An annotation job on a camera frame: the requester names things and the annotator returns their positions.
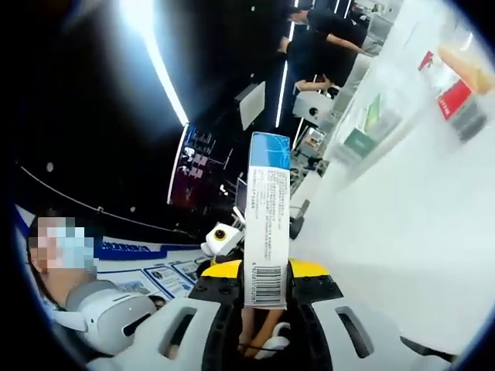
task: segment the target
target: poster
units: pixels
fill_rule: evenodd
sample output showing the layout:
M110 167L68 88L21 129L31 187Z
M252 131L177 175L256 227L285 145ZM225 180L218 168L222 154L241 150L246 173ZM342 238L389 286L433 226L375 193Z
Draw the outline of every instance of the poster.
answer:
M198 269L201 262L197 263L195 260L191 261L178 261L175 263L171 263L170 266L173 267L177 272L179 272L182 276L186 277L189 281L194 284L198 281L198 277L196 275L196 270Z
M170 296L160 287L154 284L148 276L141 269L133 269L127 271L108 271L98 272L97 277L99 280L108 280L113 282L122 291L138 292L143 295L156 294L162 292Z
M168 265L144 269L150 279L172 298L186 298L194 284Z

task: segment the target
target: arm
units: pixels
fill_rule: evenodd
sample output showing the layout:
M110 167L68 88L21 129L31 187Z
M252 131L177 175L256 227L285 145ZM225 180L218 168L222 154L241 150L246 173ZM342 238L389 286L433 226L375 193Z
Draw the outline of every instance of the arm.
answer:
M273 329L275 326L278 324L278 320L284 313L283 309L277 309L277 310L271 310L266 319L265 323L261 327L260 332L254 337L253 341L251 342L251 346L254 346L256 348L261 348L266 341L271 338L271 334L273 333ZM253 349L249 348L246 350L246 353L244 354L246 357L254 357L258 354L259 349Z
M337 37L335 35L332 35L331 33L326 37L326 41L328 41L329 43L338 45L338 46L342 46L343 48L352 50L352 51L354 51L356 53L364 54L365 56L368 56L369 55L368 53L366 53L364 50L362 50L356 44L352 44L352 42L347 41L347 40L344 40L344 39L341 39L340 37Z
M327 90L329 87L332 86L332 83L330 82L310 83L309 81L306 80L300 80L297 83L295 83L295 85L300 91L318 91L318 90Z

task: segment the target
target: product box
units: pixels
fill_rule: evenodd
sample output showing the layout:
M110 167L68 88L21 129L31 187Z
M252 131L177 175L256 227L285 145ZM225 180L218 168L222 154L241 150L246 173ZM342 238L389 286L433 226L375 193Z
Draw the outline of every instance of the product box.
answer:
M486 123L486 115L467 83L476 79L476 69L457 58L449 49L439 50L441 55L428 51L418 69L432 88L445 120L461 141L467 141Z
M289 242L287 137L255 132L247 171L244 304L285 308Z

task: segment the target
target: green sign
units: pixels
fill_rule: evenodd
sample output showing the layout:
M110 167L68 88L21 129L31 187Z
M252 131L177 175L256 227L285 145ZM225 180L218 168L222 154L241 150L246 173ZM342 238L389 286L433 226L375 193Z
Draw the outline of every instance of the green sign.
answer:
M354 128L344 142L344 145L355 151L360 157L365 158L375 149L377 142L362 131Z

